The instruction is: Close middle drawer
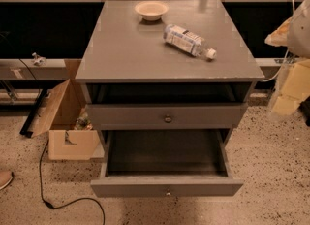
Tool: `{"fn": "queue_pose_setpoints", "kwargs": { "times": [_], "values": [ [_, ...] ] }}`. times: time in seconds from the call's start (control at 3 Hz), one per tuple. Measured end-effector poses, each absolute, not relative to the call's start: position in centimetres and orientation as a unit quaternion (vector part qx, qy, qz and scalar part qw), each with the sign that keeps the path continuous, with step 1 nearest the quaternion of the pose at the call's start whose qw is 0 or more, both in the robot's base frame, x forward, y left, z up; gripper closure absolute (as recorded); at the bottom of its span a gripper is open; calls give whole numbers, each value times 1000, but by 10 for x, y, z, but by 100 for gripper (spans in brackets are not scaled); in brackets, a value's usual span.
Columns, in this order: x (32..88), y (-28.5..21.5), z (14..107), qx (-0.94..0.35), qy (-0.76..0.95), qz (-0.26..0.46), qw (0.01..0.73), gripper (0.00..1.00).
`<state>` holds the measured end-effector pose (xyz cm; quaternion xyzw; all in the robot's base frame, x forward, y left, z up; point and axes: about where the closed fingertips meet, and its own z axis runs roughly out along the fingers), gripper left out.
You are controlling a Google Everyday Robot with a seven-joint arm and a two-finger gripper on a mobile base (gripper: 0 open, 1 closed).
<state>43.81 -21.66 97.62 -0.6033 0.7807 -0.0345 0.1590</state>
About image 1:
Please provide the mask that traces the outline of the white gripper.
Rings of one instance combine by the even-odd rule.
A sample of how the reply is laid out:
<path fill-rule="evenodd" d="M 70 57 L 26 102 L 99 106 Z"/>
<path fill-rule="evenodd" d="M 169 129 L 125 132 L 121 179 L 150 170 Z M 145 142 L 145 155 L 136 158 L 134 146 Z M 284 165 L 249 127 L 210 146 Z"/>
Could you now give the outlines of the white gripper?
<path fill-rule="evenodd" d="M 310 0 L 304 0 L 292 19 L 285 20 L 264 42 L 274 47 L 288 45 L 289 52 L 304 57 L 294 64 L 284 64 L 276 79 L 269 114 L 283 118 L 293 114 L 310 96 Z"/>

